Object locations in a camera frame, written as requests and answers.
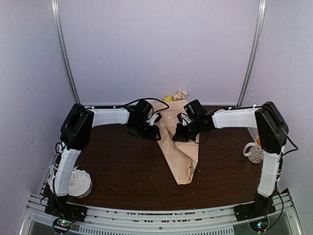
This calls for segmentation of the white ribbon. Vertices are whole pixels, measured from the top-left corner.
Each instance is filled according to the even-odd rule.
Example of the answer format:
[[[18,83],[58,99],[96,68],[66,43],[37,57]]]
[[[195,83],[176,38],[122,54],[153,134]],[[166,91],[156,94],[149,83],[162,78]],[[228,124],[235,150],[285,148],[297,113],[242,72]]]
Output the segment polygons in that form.
[[[47,179],[47,182],[50,184],[51,181],[55,178],[55,172],[54,172],[54,165],[49,165],[49,177]]]

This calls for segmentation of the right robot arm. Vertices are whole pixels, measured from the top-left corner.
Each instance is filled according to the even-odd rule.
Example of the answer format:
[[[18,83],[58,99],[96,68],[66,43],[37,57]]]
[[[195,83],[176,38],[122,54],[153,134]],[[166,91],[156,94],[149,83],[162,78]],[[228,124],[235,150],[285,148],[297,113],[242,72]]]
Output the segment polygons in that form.
[[[243,108],[221,108],[206,111],[196,99],[178,114],[173,141],[195,141],[199,133],[223,128],[255,128],[263,150],[263,166],[257,192],[269,197],[279,178],[281,158],[287,142],[289,127],[272,101]]]

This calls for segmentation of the green wrapping paper sheet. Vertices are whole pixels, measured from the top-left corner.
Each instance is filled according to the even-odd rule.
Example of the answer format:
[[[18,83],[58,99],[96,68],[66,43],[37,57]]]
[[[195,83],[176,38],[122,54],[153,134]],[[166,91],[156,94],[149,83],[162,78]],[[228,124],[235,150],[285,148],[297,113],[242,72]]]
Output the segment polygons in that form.
[[[193,166],[193,165],[191,165],[189,169],[190,169],[190,178],[193,178],[195,168],[194,168],[194,166]]]

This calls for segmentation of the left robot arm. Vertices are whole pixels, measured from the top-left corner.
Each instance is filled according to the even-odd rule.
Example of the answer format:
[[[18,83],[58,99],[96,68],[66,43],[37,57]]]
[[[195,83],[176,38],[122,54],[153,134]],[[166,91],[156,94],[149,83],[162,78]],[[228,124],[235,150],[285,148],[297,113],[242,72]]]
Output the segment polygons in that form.
[[[156,125],[162,115],[155,113],[149,117],[152,105],[139,101],[135,106],[104,107],[84,106],[75,103],[61,126],[61,156],[49,182],[51,191],[62,197],[68,194],[71,172],[81,151],[87,147],[93,127],[122,124],[133,128],[143,138],[160,140],[159,127]]]

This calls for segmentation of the yellow fake flower stem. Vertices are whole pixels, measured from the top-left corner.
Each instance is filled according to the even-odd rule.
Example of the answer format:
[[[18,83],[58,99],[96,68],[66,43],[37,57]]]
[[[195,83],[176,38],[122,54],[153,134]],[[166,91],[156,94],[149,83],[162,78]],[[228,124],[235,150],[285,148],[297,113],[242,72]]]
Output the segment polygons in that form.
[[[172,95],[168,95],[163,99],[164,102],[172,102],[174,101],[174,98]]]

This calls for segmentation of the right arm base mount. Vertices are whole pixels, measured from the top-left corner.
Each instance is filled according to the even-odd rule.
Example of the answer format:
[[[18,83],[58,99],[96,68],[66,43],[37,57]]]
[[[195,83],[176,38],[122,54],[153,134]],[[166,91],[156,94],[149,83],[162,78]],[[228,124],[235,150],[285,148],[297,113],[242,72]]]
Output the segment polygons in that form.
[[[254,232],[265,232],[269,228],[268,215],[276,212],[273,196],[274,193],[269,197],[256,193],[253,202],[235,206],[233,209],[236,220],[238,222],[248,220],[249,227]]]

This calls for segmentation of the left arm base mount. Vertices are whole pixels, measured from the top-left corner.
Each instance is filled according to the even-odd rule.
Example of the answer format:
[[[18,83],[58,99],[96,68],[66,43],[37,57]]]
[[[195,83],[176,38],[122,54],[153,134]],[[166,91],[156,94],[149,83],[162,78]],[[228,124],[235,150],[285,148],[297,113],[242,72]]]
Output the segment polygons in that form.
[[[53,230],[58,234],[69,232],[75,222],[84,222],[88,208],[85,206],[74,205],[67,202],[67,196],[56,196],[48,190],[43,193],[43,199],[47,199],[45,214],[54,216],[52,222]]]

